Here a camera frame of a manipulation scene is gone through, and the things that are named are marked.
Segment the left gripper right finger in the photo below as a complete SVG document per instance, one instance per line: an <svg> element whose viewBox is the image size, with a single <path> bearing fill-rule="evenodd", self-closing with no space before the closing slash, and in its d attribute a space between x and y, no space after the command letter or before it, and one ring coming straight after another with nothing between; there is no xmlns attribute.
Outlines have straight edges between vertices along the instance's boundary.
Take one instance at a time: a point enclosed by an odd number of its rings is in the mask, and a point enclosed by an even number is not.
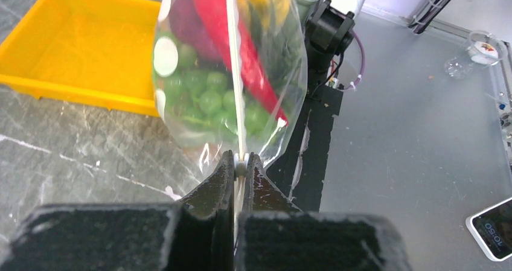
<svg viewBox="0 0 512 271"><path fill-rule="evenodd" d="M248 156L237 208L237 270L411 270L403 239L386 218L305 212Z"/></svg>

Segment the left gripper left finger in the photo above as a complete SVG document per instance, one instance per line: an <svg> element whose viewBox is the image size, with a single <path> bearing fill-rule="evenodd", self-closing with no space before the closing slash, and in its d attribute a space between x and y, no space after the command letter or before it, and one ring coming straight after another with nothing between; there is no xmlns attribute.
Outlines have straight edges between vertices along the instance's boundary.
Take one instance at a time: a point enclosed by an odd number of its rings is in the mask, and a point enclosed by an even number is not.
<svg viewBox="0 0 512 271"><path fill-rule="evenodd" d="M2 270L232 270L234 155L170 203L52 204L18 227Z"/></svg>

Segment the green toy grapes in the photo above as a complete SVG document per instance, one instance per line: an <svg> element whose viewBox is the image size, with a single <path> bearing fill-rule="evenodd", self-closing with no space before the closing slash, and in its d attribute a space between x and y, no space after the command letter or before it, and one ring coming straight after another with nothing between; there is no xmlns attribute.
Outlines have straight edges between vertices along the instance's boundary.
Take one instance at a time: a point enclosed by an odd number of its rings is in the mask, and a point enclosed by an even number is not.
<svg viewBox="0 0 512 271"><path fill-rule="evenodd" d="M197 146L237 140L231 73L199 57L172 32L155 36L152 82L157 112L180 144Z"/></svg>

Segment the clear dotted zip top bag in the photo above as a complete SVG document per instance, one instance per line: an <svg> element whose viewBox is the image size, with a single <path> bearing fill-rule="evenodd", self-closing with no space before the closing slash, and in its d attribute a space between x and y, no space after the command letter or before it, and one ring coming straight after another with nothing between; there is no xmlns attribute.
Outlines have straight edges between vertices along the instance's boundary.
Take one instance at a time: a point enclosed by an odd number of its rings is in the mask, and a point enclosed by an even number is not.
<svg viewBox="0 0 512 271"><path fill-rule="evenodd" d="M251 32L238 12L237 0L192 0L223 64L232 75L237 140L186 146L178 143L200 173L214 169L224 151L255 153L264 165L286 150L306 97L307 59L302 33L300 56L281 88L274 88L260 62ZM170 31L168 14L174 0L162 0L156 34Z"/></svg>

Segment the purple toy eggplant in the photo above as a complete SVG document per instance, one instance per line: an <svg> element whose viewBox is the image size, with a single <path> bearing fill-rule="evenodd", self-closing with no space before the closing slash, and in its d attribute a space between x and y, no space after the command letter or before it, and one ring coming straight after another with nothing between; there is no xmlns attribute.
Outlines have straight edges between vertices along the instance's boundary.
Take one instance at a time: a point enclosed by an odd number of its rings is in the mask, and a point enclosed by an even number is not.
<svg viewBox="0 0 512 271"><path fill-rule="evenodd" d="M174 0L168 17L171 32L180 42L191 45L204 60L217 63L222 61L192 0Z"/></svg>

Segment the yellow toy pear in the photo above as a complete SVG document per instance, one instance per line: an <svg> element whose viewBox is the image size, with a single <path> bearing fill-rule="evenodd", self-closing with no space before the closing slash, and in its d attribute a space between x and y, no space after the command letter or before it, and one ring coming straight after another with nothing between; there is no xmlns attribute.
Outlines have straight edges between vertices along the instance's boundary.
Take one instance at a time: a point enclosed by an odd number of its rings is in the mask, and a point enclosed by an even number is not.
<svg viewBox="0 0 512 271"><path fill-rule="evenodd" d="M238 12L244 23L250 26L257 15L265 30L274 26L279 30L286 20L292 0L237 0Z"/></svg>

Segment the orange toy pineapple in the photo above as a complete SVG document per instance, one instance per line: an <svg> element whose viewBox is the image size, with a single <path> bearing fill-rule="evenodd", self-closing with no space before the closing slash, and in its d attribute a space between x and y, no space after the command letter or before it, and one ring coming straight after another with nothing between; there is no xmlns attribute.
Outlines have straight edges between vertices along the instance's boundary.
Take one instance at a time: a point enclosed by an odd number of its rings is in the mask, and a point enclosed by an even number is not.
<svg viewBox="0 0 512 271"><path fill-rule="evenodd" d="M280 29L264 29L263 15L252 5L244 22L251 32L251 39L270 84L274 88L283 87L300 56L302 31L296 6L290 9Z"/></svg>

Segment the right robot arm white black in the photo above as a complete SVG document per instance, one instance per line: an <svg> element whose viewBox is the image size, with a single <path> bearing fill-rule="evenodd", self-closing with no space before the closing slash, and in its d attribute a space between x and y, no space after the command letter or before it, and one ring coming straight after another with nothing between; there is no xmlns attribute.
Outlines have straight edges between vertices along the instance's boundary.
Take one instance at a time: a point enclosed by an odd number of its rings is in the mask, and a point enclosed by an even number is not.
<svg viewBox="0 0 512 271"><path fill-rule="evenodd" d="M351 33L365 0L324 0L306 22L308 69L325 74L334 56L352 43Z"/></svg>

